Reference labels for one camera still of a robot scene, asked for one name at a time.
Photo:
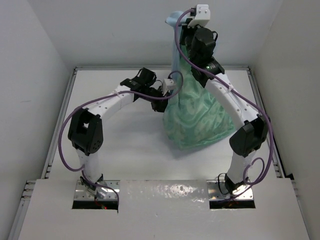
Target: green satin fabric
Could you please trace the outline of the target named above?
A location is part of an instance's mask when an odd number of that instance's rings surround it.
[[[163,114],[163,125],[169,139],[180,149],[204,147],[214,144],[235,131],[230,116],[220,103],[192,73],[190,65],[180,58],[183,74],[181,91],[168,101]],[[181,84],[181,78],[175,78]]]

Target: wall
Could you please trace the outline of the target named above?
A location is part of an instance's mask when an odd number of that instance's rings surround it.
[[[172,11],[201,0],[28,0],[68,66],[169,65]],[[219,34],[222,64],[248,65],[257,56],[282,0],[207,0],[208,28]]]
[[[320,239],[320,1],[284,0],[254,73],[311,239]]]
[[[0,7],[0,240],[26,180],[39,178],[69,71],[26,0]]]

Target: white table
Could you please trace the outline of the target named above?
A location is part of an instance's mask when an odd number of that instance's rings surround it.
[[[167,68],[151,70],[159,79],[170,72]],[[240,93],[255,101],[246,70],[226,73]],[[120,81],[136,74],[137,69],[78,70],[66,114],[83,102],[109,94]],[[181,151],[165,135],[162,114],[153,112],[150,103],[141,99],[105,122],[103,131],[101,172],[105,179],[120,180],[119,213],[71,209],[80,173],[64,168],[57,150],[49,179],[36,182],[20,240],[308,239],[291,181],[277,178],[272,166],[265,180],[253,188],[255,209],[209,209],[206,180],[228,170],[229,138]],[[67,130],[62,147],[67,162],[79,167]],[[266,160],[268,154],[265,142],[256,156]],[[255,164],[249,176],[254,179],[260,169]],[[172,194],[176,186],[195,191]]]

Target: light blue fabric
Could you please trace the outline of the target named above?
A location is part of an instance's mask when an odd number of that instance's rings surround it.
[[[182,11],[173,12],[166,23],[176,26]],[[180,149],[203,147],[216,143],[235,131],[230,116],[220,103],[198,83],[190,65],[180,58],[173,41],[172,71],[179,70],[183,74],[184,83],[181,91],[168,101],[163,113],[163,125],[168,138]],[[181,79],[178,74],[173,76],[178,85]]]

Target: white wall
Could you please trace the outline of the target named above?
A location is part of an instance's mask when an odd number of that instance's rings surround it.
[[[26,0],[0,7],[0,240],[39,178],[69,71]]]
[[[28,0],[64,61],[76,65],[169,65],[172,11],[209,4],[222,64],[257,56],[282,0]]]
[[[311,239],[320,239],[320,1],[284,0],[254,73]]]

